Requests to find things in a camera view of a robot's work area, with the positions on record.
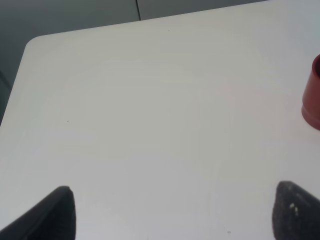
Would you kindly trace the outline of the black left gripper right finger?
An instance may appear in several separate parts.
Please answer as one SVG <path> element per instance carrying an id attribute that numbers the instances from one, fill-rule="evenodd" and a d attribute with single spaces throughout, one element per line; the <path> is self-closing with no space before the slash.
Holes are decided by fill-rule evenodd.
<path id="1" fill-rule="evenodd" d="M 280 181 L 272 209 L 276 240 L 318 240 L 320 200 L 292 181 Z"/>

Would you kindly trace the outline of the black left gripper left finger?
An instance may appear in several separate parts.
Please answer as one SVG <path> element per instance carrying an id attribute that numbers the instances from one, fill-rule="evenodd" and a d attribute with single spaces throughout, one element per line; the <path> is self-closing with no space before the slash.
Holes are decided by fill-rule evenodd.
<path id="1" fill-rule="evenodd" d="M 76 207 L 72 190 L 59 186 L 0 231 L 2 240 L 74 240 Z"/>

